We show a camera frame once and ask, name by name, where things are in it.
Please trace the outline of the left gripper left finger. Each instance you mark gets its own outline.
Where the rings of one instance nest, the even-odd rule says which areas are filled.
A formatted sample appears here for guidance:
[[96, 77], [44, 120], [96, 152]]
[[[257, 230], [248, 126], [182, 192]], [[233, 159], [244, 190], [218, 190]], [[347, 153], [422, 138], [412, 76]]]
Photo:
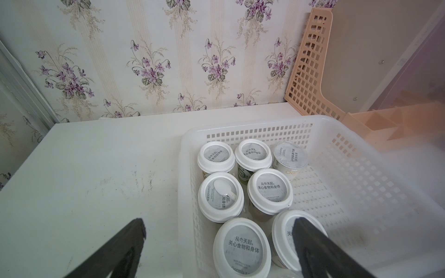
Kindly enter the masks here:
[[134, 278], [145, 239], [144, 221], [136, 218], [70, 272], [67, 277]]

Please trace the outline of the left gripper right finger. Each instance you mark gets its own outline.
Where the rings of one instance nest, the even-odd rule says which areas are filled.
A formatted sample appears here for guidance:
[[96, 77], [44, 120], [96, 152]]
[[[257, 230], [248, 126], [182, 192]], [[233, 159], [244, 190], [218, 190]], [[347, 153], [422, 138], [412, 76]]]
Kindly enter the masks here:
[[367, 269], [317, 229], [306, 218], [297, 218], [292, 235], [305, 278], [372, 278]]

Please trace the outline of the white perforated plastic basket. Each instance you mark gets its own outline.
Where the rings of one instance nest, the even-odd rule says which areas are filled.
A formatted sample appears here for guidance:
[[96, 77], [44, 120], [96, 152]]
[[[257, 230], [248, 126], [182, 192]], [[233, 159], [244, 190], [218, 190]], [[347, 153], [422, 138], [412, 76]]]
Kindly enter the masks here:
[[445, 268], [445, 211], [356, 133], [324, 116], [197, 127], [183, 135], [178, 171], [178, 240], [186, 278], [215, 278], [219, 225], [198, 206], [201, 147], [256, 139], [291, 141], [309, 156], [292, 181], [293, 209], [316, 217], [329, 238], [379, 278], [419, 278]]

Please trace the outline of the yogurt cup back row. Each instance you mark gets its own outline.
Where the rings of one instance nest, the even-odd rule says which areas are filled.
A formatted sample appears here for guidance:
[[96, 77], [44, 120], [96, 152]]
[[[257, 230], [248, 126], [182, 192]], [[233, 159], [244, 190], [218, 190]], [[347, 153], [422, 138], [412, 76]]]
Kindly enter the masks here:
[[328, 236], [323, 225], [312, 215], [301, 210], [287, 210], [280, 212], [272, 223], [271, 234], [268, 237], [271, 246], [272, 262], [280, 268], [292, 272], [301, 272], [301, 265], [295, 249], [292, 236], [294, 222], [298, 218], [305, 218], [325, 236]]
[[309, 163], [306, 149], [289, 141], [275, 144], [272, 156], [272, 168], [284, 174], [289, 181], [294, 180]]
[[203, 177], [216, 172], [229, 173], [235, 167], [235, 155], [232, 148], [219, 141], [208, 142], [198, 153], [197, 164], [203, 172]]
[[214, 266], [221, 278], [266, 278], [271, 257], [264, 231], [246, 218], [224, 223], [213, 243]]

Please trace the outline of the yogurt cup front row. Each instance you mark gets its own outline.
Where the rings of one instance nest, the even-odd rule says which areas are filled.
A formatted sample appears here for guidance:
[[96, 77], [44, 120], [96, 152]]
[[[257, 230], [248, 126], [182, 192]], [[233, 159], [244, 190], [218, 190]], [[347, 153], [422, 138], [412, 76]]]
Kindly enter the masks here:
[[212, 222], [223, 224], [238, 217], [244, 203], [245, 197], [241, 184], [229, 173], [213, 173], [204, 179], [199, 187], [199, 208]]
[[293, 187], [287, 177], [275, 169], [261, 169], [248, 182], [249, 212], [257, 222], [268, 222], [288, 210], [293, 203]]
[[272, 166], [271, 149], [260, 140], [243, 140], [236, 147], [234, 155], [238, 164], [238, 180], [244, 185], [248, 184], [254, 173]]

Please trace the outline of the yogurt cup row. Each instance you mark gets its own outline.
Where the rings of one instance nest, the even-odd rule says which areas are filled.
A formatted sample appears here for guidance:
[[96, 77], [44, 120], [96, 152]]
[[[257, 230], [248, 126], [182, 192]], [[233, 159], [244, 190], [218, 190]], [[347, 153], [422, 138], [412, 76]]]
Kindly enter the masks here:
[[234, 155], [238, 164], [238, 180], [244, 185], [248, 184], [254, 173], [272, 166], [271, 149], [260, 140], [243, 140], [236, 147]]
[[199, 208], [212, 222], [223, 224], [238, 217], [244, 203], [245, 197], [241, 184], [229, 173], [213, 173], [204, 179], [199, 187]]
[[224, 223], [213, 243], [214, 266], [221, 278], [266, 278], [271, 257], [264, 231], [246, 218]]
[[249, 212], [257, 222], [268, 222], [288, 210], [293, 203], [293, 187], [287, 177], [275, 169], [261, 169], [248, 182]]
[[208, 142], [198, 153], [197, 164], [203, 172], [203, 177], [216, 172], [229, 173], [235, 167], [235, 155], [232, 148], [219, 141]]
[[306, 149], [289, 141], [275, 144], [272, 156], [272, 168], [284, 174], [289, 181], [294, 180], [309, 163]]
[[301, 272], [301, 265], [295, 249], [292, 236], [294, 222], [298, 218], [305, 218], [325, 236], [328, 236], [323, 225], [312, 215], [301, 210], [287, 210], [280, 212], [272, 223], [271, 234], [268, 237], [271, 246], [272, 262], [280, 268], [292, 272]]

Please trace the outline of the peach plastic file organizer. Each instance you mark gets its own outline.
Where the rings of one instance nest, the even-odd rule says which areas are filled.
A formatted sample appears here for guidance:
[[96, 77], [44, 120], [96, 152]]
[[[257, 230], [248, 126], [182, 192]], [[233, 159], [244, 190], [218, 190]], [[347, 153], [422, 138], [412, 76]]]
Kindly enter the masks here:
[[313, 8], [285, 99], [301, 115], [325, 115], [379, 151], [445, 133], [445, 107], [403, 89], [443, 1], [341, 1]]

